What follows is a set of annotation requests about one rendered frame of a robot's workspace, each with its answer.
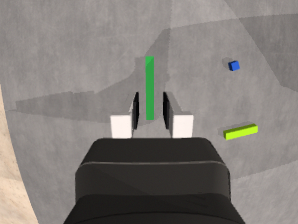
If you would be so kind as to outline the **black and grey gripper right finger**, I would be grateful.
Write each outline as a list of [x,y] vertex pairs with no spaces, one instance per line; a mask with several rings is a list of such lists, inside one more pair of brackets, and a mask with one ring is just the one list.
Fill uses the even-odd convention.
[[183,111],[172,92],[163,92],[163,117],[171,138],[191,138],[193,115]]

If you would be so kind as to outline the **small blue cube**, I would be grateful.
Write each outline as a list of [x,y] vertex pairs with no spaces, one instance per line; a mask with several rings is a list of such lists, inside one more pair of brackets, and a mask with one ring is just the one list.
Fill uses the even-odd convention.
[[230,69],[231,71],[235,71],[235,70],[240,69],[240,67],[239,67],[239,62],[238,62],[238,61],[232,61],[232,62],[229,62],[228,65],[229,65],[229,69]]

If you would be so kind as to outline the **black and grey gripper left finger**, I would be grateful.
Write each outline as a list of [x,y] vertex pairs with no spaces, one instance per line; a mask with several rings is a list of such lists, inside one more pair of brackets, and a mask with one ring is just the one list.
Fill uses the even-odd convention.
[[139,92],[130,92],[121,112],[113,112],[110,118],[112,138],[133,138],[139,119]]

